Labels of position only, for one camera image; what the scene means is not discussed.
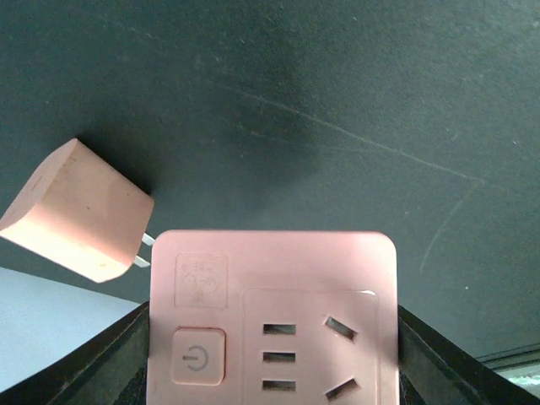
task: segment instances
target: electrical outlet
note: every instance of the electrical outlet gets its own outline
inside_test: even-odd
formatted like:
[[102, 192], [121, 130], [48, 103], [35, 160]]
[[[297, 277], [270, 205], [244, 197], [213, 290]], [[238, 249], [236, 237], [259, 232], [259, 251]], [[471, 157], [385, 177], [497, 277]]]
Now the electrical outlet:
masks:
[[396, 253], [370, 232], [169, 231], [147, 403], [398, 403]]

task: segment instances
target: power symbol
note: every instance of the power symbol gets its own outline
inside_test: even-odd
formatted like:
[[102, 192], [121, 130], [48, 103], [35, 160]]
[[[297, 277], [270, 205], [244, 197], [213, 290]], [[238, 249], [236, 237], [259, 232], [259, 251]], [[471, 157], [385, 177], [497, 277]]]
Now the power symbol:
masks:
[[[206, 366], [208, 365], [208, 352], [206, 351], [206, 349], [203, 346], [197, 346], [197, 345], [196, 346], [191, 346], [187, 351], [188, 352], [199, 351], [199, 352], [202, 353], [202, 356], [204, 357], [204, 361], [199, 366], [193, 366], [193, 365], [189, 364], [187, 366], [187, 368], [189, 370], [191, 370], [191, 371], [201, 371], [201, 370], [206, 369]], [[195, 356], [195, 355], [182, 356], [182, 360], [185, 360], [185, 361], [198, 361], [199, 357]]]

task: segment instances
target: outlet panel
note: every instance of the outlet panel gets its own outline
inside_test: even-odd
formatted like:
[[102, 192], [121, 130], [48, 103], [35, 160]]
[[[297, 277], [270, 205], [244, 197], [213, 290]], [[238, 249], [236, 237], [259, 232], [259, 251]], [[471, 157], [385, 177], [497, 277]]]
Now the outlet panel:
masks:
[[154, 245], [148, 405], [395, 405], [396, 252], [373, 232]]

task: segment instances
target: pink plastic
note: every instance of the pink plastic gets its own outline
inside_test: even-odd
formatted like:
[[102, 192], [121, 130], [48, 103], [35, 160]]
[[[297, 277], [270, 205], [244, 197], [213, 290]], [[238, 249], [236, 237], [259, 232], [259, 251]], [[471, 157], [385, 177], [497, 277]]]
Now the pink plastic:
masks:
[[[329, 317], [355, 334], [337, 333]], [[295, 334], [266, 334], [264, 324], [295, 325]], [[180, 362], [202, 362], [200, 351], [191, 359], [173, 348], [184, 327], [225, 332], [219, 385], [173, 381]], [[264, 352], [295, 360], [263, 361]], [[352, 379], [357, 386], [334, 395]], [[395, 405], [397, 383], [396, 252], [384, 235], [175, 230], [157, 239], [147, 404]]]
[[35, 170], [0, 235], [95, 282], [133, 264], [154, 200], [72, 139]]

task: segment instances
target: socket hole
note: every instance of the socket hole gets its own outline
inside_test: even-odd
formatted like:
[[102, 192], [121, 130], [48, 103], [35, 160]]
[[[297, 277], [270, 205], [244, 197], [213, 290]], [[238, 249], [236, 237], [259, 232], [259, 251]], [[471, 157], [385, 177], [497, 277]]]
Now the socket hole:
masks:
[[295, 392], [296, 381], [262, 380], [263, 391]]
[[295, 335], [296, 325], [279, 325], [274, 323], [265, 323], [262, 326], [262, 333], [265, 335]]
[[332, 402], [336, 399], [339, 399], [343, 395], [347, 395], [350, 392], [356, 391], [360, 388], [358, 383], [354, 378], [351, 378], [349, 381], [344, 382], [341, 386], [337, 386], [335, 388], [332, 388], [329, 392], [327, 392], [327, 400], [329, 402]]
[[344, 338], [347, 338], [348, 340], [353, 340], [354, 337], [358, 334], [356, 331], [354, 331], [347, 325], [343, 325], [340, 321], [336, 321], [331, 316], [328, 317], [325, 325], [332, 329], [334, 332], [339, 333]]
[[266, 363], [294, 363], [296, 353], [262, 352], [262, 361]]

